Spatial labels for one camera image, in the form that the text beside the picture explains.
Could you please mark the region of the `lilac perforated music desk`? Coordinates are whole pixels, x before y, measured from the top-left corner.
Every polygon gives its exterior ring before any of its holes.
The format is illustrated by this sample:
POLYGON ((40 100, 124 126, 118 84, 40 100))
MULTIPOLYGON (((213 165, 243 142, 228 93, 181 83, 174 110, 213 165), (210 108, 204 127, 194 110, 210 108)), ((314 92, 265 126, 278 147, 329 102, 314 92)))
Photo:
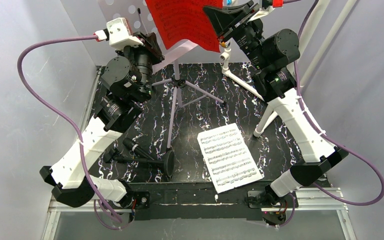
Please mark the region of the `lilac perforated music desk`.
POLYGON ((157 23, 159 14, 151 10, 151 4, 156 4, 156 0, 99 0, 97 3, 105 18, 108 44, 114 50, 122 51, 128 46, 134 49, 144 47, 145 38, 135 34, 151 34, 164 57, 153 67, 155 72, 199 46, 187 39, 175 40, 174 44, 163 40, 162 25, 157 23))

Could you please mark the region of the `lilac folding tripod stand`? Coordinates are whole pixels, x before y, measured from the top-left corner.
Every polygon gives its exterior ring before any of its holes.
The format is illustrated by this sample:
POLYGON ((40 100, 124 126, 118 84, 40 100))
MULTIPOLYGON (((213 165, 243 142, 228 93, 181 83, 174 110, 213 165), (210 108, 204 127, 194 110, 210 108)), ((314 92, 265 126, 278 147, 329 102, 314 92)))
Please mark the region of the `lilac folding tripod stand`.
POLYGON ((192 103, 195 103, 203 98, 210 98, 218 102, 220 105, 225 106, 227 102, 225 100, 222 100, 221 98, 216 97, 215 95, 205 91, 204 89, 200 88, 197 85, 192 84, 191 82, 187 81, 184 78, 181 78, 180 76, 180 65, 178 60, 175 60, 172 62, 173 69, 174 69, 174 78, 168 78, 162 81, 158 81, 153 83, 151 86, 156 87, 159 85, 164 84, 172 84, 173 86, 173 92, 172 92, 172 101, 171 101, 171 108, 170 108, 170 120, 169 120, 169 126, 168 126, 168 137, 167 137, 167 145, 166 149, 171 150, 172 149, 172 135, 173 135, 173 127, 174 127, 174 118, 175 113, 178 108, 184 108, 192 103), (190 87, 194 89, 195 91, 198 91, 202 93, 202 96, 193 99, 187 103, 183 103, 182 101, 182 89, 185 87, 190 87))

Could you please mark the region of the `red sheet music page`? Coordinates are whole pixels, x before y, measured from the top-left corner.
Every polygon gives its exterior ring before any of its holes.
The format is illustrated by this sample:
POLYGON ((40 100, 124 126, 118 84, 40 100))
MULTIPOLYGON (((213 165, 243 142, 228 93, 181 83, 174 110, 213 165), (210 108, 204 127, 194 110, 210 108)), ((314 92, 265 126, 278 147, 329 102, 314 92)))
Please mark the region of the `red sheet music page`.
POLYGON ((220 52, 216 33, 203 11, 204 6, 222 7, 222 0, 147 0, 158 33, 168 50, 189 40, 206 51, 220 52))

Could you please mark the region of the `black microphone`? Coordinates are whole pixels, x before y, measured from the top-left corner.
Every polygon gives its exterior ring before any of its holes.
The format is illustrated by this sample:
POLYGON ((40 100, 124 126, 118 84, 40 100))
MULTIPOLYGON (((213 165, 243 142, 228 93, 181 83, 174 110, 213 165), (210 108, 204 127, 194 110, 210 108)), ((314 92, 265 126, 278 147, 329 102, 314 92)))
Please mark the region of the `black microphone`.
POLYGON ((124 138, 122 143, 129 151, 132 151, 136 155, 149 160, 154 160, 154 157, 152 155, 145 151, 137 142, 135 142, 131 138, 124 138))

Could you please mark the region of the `black microphone desk stand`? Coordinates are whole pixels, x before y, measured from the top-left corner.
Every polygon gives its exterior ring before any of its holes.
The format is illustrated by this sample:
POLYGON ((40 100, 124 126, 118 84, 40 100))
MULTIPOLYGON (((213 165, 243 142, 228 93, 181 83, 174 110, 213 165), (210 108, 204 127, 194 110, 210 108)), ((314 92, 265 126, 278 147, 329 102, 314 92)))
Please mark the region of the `black microphone desk stand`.
POLYGON ((111 149, 109 152, 103 154, 103 161, 105 163, 117 162, 117 163, 143 163, 150 164, 153 167, 159 167, 163 173, 170 179, 174 173, 175 167, 175 153, 172 150, 166 152, 161 160, 148 159, 148 158, 130 158, 121 155, 117 149, 111 149))

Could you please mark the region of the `white sheet music page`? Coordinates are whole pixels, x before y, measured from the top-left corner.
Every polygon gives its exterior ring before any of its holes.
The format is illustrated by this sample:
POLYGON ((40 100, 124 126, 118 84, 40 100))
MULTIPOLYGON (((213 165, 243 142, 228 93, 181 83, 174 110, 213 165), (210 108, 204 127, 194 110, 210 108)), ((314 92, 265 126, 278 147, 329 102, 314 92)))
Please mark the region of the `white sheet music page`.
POLYGON ((218 194, 263 179, 237 124, 200 132, 197 141, 218 194))

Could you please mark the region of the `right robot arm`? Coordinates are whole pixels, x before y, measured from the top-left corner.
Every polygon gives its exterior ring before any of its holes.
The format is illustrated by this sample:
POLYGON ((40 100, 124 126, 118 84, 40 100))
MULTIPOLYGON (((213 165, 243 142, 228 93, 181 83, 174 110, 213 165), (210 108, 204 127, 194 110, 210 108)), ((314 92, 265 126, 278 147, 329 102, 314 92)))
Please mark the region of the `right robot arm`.
POLYGON ((268 112, 276 112, 297 143, 302 160, 269 183, 258 195, 245 200, 252 206, 274 205, 318 178, 348 156, 347 151, 322 138, 308 121, 297 94, 297 82, 288 64, 300 58, 299 37, 284 28, 270 37, 263 36, 263 22, 254 19, 258 4, 249 1, 239 6, 206 5, 208 17, 220 43, 234 40, 257 72, 252 76, 256 91, 267 103, 268 112))

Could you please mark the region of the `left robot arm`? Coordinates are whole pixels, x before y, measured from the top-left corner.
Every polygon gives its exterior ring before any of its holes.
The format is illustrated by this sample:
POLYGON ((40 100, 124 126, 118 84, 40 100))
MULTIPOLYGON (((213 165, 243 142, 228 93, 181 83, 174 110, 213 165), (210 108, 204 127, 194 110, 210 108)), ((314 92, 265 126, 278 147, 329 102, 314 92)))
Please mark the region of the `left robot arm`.
POLYGON ((81 138, 54 165, 40 169, 53 197, 70 207, 81 207, 96 198, 129 207, 135 192, 124 180, 90 175, 90 167, 136 121, 140 104, 150 100, 153 66, 164 60, 155 33, 135 32, 116 37, 112 31, 95 33, 98 41, 109 41, 116 51, 100 77, 106 94, 81 138))

